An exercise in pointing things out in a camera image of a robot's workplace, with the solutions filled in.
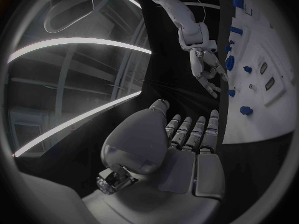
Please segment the robotic arm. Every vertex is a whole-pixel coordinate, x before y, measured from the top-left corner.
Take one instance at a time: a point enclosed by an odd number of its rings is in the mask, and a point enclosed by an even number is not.
[[[193,13],[180,0],[152,0],[160,4],[175,26],[178,28],[178,40],[181,48],[190,53],[190,63],[193,76],[200,84],[214,97],[220,92],[220,88],[213,83],[209,83],[207,79],[212,79],[218,72],[224,81],[228,81],[228,77],[219,64],[217,57],[213,52],[217,52],[217,44],[215,40],[209,40],[209,31],[203,22],[196,23]],[[204,71],[203,62],[207,63],[212,70]]]

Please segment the white robotic arm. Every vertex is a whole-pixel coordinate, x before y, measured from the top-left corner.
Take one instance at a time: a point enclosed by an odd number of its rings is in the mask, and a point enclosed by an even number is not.
[[[209,31],[203,22],[196,23],[193,13],[180,0],[152,0],[160,4],[175,26],[178,28],[178,39],[181,48],[190,52],[190,63],[194,77],[215,98],[220,88],[209,83],[218,72],[225,81],[228,77],[213,52],[217,51],[215,40],[209,40]],[[212,67],[210,73],[204,72],[203,61]]]

